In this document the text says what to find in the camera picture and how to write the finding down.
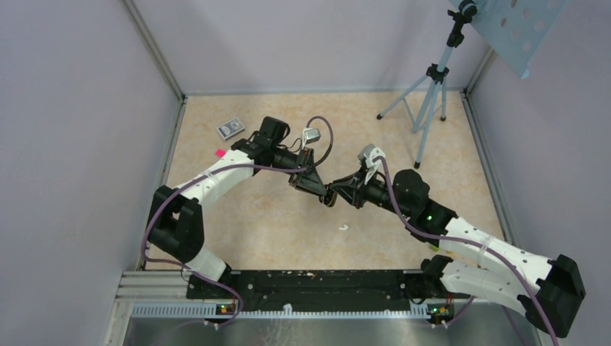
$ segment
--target light blue panel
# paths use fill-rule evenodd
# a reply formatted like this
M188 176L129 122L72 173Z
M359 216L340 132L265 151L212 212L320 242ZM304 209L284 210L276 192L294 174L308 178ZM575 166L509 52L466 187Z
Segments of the light blue panel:
M450 0L458 8L463 0ZM521 78L568 0L474 0L471 25Z
M0 345L100 345L177 106L120 1L2 1Z
M404 90L438 62L454 24L447 1L134 2L188 94ZM468 84L487 49L464 31L450 88Z
M609 345L611 2L566 5L520 80L496 58L473 103L526 250L574 258L586 298L570 345Z

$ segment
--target metal frame edge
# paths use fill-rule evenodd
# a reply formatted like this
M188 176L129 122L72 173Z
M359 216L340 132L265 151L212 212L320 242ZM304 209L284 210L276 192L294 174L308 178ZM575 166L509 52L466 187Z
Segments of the metal frame edge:
M463 90L468 97L471 96L473 90L475 90L483 75L486 73L486 71L488 71L488 67L490 67L490 62L492 62L492 59L495 56L496 53L494 52L494 49L489 46L488 50L486 51L486 54L481 59L475 73L471 77L469 85Z
M140 11L138 11L137 6L134 4L133 0L120 0L120 2L123 4L123 8L128 13L128 16L134 24L136 31L138 31L146 50L151 55L153 62L157 66L157 69L163 78L166 80L166 83L172 89L178 100L184 100L184 92L182 92L180 85L178 85L176 77L174 77L169 64L167 63L164 55L161 53L161 50L155 42L151 31L146 26L146 23L144 22Z
M176 121L174 121L174 128L172 129L171 140L168 145L168 150L166 152L166 160L164 162L164 168L161 171L161 177L159 178L160 186L164 185L168 181L170 166L171 166L172 160L174 159L174 152L176 151L176 145L178 143L178 136L180 134L180 128L182 127L182 120L184 119L184 112L187 110L187 102L188 102L188 98L184 98L180 102L180 108L178 109Z
M494 209L496 210L496 216L499 218L499 223L501 224L501 230L508 242L519 247L519 242L517 241L512 230L514 223L512 222L512 218L507 210L507 203L505 202L503 190L499 183L498 174L496 173L490 151L486 145L486 139L482 133L477 112L473 109L472 102L466 89L460 93L460 98L463 101L463 107L465 108L465 113L467 114L467 120L469 122L471 134L473 135L473 141L475 142L477 148L483 173L486 176L486 182L488 183L488 188L490 189L490 195L492 197Z
M391 88L312 88L312 89L263 89L263 90L220 90L216 92L189 92L187 96L206 97L206 96L234 96L234 95L274 95L274 94L351 94L361 92L404 92L408 86L391 87ZM429 87L422 86L416 88L415 92L425 92ZM464 90L463 86L448 87L449 92L458 92Z
M116 301L108 319L104 346L122 346L133 310L133 303L129 301Z

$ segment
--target black bracket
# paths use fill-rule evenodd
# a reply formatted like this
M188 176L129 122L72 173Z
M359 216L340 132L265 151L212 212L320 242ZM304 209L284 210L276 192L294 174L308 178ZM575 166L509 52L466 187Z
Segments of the black bracket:
M326 187L314 167L314 149L304 148L297 155L296 168L309 167L304 172L291 174L288 183L296 190L307 192L315 196L324 196Z
M465 35L462 33L463 26L471 23L473 21L473 16L475 16L477 12L477 6L473 0L463 0L458 6L458 12L447 11L447 15L454 20L454 27L446 42L448 47L456 48L463 42L465 39Z
M427 76L431 77L431 79L435 82L435 84L443 83L443 79L450 72L450 69L447 67L443 70L443 72L439 72L437 70L438 67L439 65L437 65L436 63L433 63L431 67L427 69Z
M447 297L440 275L419 270L234 270L229 276L220 282L242 296L244 311L281 311L286 303L293 311L405 311L410 299ZM194 275L189 278L187 299L232 298Z
M575 261L561 254L552 265L545 280L538 280L541 289L537 292L537 300L543 307L545 315L550 320L552 328L558 337L566 337L586 297L584 282L581 280ZM517 300L526 309L526 319L538 329L547 331L541 316L528 296L518 296Z
M166 185L155 191L151 212L148 214L149 222L159 206L175 191ZM155 222L148 240L182 263L195 258L204 244L202 206L197 199L188 200L183 195L176 196Z

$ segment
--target zip tie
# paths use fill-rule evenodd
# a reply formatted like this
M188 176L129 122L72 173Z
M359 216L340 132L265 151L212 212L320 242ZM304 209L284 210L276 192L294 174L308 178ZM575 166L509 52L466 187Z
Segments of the zip tie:
M481 268L481 261L483 260L483 256L486 254L486 250L490 246L490 243L494 240L494 236L488 234L487 237L481 242L482 247L479 249L478 253L478 268Z
M209 169L206 169L203 173L203 175L207 176L209 180L213 181L213 186L210 187L210 190L212 190L211 192L214 192L214 199L217 200L220 196L218 195L218 193L220 192L218 189L216 189L215 187L217 187L220 184L220 180L212 173L212 171L210 171Z

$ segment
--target purple cable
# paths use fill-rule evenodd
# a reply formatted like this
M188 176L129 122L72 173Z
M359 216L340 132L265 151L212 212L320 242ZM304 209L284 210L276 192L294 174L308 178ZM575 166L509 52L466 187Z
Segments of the purple cable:
M306 168L299 168L299 169L280 169L280 168L273 168L273 167L267 167L267 166L261 166L258 164L232 164L230 166L225 166L225 167L221 167L219 169L215 169L214 171L211 172L212 175L214 174L219 174L221 172L227 171L229 169L235 169L235 168L254 168L254 169L264 169L267 171L273 171L273 172L282 172L282 173L298 173L298 172L303 172L306 170ZM168 204L170 204L170 202L178 195L180 195L182 192L184 192L186 189L190 188L191 186L197 184L198 182L202 182L203 180L206 180L208 178L207 175L203 175L201 177L195 178L193 180L191 180L190 182L188 182L187 184L185 184L184 186L178 188L176 191L174 191L160 206L159 209L157 209L157 211L153 214L153 217L151 218L151 220L148 222L148 225L146 226L146 231L144 232L144 238L142 239L142 243L140 245L140 254L142 254L142 258L144 258L146 261L148 262L152 262L152 263L169 263L171 265L177 265L181 268L187 269L187 270L192 270L192 268L187 267L186 265L182 264L181 262L178 261L174 261L171 259L159 259L159 258L150 258L147 254L146 254L146 241L148 239L148 236L151 234L151 231L153 230L153 226L155 225L155 223L157 222L157 219L159 218L159 216L161 215L161 213L163 213L164 209L168 206ZM235 319L240 312L242 311L242 308L244 307L244 300L242 300L242 297L239 295L239 293L237 293L234 289L232 289L231 287L224 285L222 283L218 283L214 280L211 280L207 277L205 277L204 275L201 275L200 273L198 273L197 271L192 271L192 274L195 275L196 277L198 277L201 280L204 280L207 283L210 283L212 285L218 286L220 288L222 288L223 290L228 291L229 293L233 294L239 301L239 305L238 308L236 310L236 313L233 314L233 316L231 316L230 319L228 319L227 321L221 323L218 325L219 328L224 327L225 325L227 325L229 322L231 322L233 319Z
M520 342L522 342L522 346L530 346L528 341L526 341L526 337L522 334L522 332L517 327L517 324L515 323L514 319L512 318L512 315L509 314L509 309L505 306L502 306L502 308L503 308L503 312L505 313L505 316L507 316L509 323L512 325L512 328L514 329L514 332L517 334L517 337L519 337Z
M401 210L399 209L399 206L398 206L398 203L397 203L397 199L395 197L395 192L393 191L393 183L391 182L391 174L388 171L388 165L386 164L386 160L382 156L378 156L375 159L373 159L373 161L377 161L377 160L381 160L382 161L382 166L384 167L384 174L385 174L384 179L386 181L386 187L388 188L388 194L391 197L391 203L393 204L393 208L395 210L395 213L397 214L397 216L399 217L401 222L403 222L405 227L411 233L414 233L414 234L416 234L418 236L421 236L421 237L424 237L424 238L427 238L427 239L459 241L461 243L473 245L473 246L478 247L480 249L483 248L483 245L479 244L477 241L473 241L473 240L470 240L470 239L457 238L457 237L454 237L454 236L438 236L438 235L435 235L435 234L428 234L428 233L420 231L419 229L416 229L415 227L410 225L407 222L408 218L403 218L403 215L401 214ZM496 258L498 258L501 262L503 262L503 264L505 264L514 273L514 275L519 280L519 282L522 284L522 286L524 286L524 289L526 290L526 292L528 293L528 296L532 300L533 305L535 306L535 308L537 309L537 312L541 316L541 319L543 320L543 324L545 325L545 328L548 330L548 333L549 333L549 335L550 335L550 337L552 339L553 346L560 346L558 344L558 338L557 338L556 333L554 332L554 330L552 328L552 325L550 323L549 318L545 315L545 312L543 310L543 307L541 306L541 303L539 303L539 300L537 300L537 296L535 295L534 292L532 292L532 290L530 289L530 286L528 285L526 280L517 271L517 269L514 267L514 265L512 265L512 263L507 258L503 257L503 255L499 254L498 252L496 252L496 251L494 251L493 249L490 249L490 248L486 248L486 251L489 252L490 254L492 254L493 256L495 256Z
M476 297L471 296L471 298L469 298L469 301L467 301L467 304L465 304L463 306L463 308L458 312L458 314L456 314L456 316L454 316L454 318L452 320L450 320L448 323L446 323L446 325L449 327L452 324L454 324L456 322L457 319L459 319L464 313L465 311L468 309L469 306L471 306L471 304L473 303L473 300L475 300Z
M326 124L326 127L329 129L329 147L326 149L323 157L321 157L320 160L314 163L314 167L317 167L318 165L322 164L324 160L326 160L326 158L329 157L329 154L331 153L331 149L333 148L333 128L331 127L331 123L325 117L322 117L320 115L313 116L310 118L310 120L308 120L308 123L306 123L305 126L309 128L310 124L316 119L320 119L324 121L324 123Z

